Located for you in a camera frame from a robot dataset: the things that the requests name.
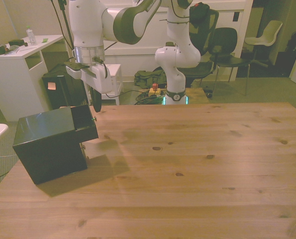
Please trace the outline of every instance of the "water bottle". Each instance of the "water bottle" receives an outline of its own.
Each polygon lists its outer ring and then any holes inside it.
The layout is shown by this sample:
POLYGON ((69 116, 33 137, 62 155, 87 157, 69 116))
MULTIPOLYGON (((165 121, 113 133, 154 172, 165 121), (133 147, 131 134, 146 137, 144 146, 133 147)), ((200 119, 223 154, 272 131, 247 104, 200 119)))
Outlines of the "water bottle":
POLYGON ((31 44, 32 46, 37 45, 37 42, 36 42, 36 39, 35 39, 34 33, 33 33, 33 31, 30 29, 30 26, 27 26, 27 30, 26 30, 26 32, 27 32, 27 35, 28 35, 28 38, 29 38, 30 44, 31 44))

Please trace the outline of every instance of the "white chair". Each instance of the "white chair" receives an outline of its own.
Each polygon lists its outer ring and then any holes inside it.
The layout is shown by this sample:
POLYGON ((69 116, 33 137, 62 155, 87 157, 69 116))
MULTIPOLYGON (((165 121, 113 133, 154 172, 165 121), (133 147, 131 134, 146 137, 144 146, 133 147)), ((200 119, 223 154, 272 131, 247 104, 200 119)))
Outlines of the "white chair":
MULTIPOLYGON (((245 43, 248 45, 253 45, 253 46, 271 46, 275 43, 277 34, 280 31, 283 23, 281 21, 275 21, 272 20, 268 23, 266 28, 264 29, 263 35, 261 37, 246 37, 245 38, 245 43)), ((264 64, 258 60, 255 60, 257 54, 257 49, 255 49, 254 53, 254 60, 252 63, 256 63, 258 65, 268 67, 267 64, 264 64)))

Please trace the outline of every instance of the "white robotic arm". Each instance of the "white robotic arm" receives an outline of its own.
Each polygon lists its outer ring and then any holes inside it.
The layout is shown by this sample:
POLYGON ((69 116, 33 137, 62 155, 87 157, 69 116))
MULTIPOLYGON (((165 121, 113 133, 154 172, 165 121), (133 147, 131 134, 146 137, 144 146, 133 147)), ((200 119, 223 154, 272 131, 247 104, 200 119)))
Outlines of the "white robotic arm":
POLYGON ((185 104, 185 76, 177 67, 195 67, 200 62, 200 53, 189 38, 191 2, 192 0, 133 0, 133 7, 107 8, 99 0, 70 0, 74 55, 76 61, 87 68, 76 70, 66 67, 67 72, 75 79, 82 79, 99 93, 110 92, 111 78, 103 63, 103 40, 136 44, 158 8, 167 7, 167 34, 175 46, 158 49, 155 59, 167 76, 166 103, 185 104))

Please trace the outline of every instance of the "black box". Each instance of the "black box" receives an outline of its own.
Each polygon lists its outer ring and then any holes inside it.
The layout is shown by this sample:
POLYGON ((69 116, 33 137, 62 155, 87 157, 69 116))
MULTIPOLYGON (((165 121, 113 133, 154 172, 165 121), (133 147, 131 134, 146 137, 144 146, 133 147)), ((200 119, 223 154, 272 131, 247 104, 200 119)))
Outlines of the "black box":
POLYGON ((64 64, 58 64, 44 74, 42 80, 53 110, 88 103, 83 81, 72 78, 64 64))
POLYGON ((35 184, 87 169, 79 143, 98 138, 88 105, 20 118, 13 149, 35 184))
POLYGON ((13 45, 23 46, 25 42, 23 39, 17 39, 17 40, 9 41, 8 43, 9 43, 9 46, 13 46, 13 45))

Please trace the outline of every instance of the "wood grain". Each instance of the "wood grain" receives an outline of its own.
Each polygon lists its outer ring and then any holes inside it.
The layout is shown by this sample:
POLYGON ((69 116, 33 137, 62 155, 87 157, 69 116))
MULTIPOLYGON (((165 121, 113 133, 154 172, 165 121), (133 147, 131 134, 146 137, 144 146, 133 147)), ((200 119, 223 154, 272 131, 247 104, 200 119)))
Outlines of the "wood grain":
POLYGON ((88 169, 0 183, 0 239, 296 239, 288 103, 106 106, 88 169))

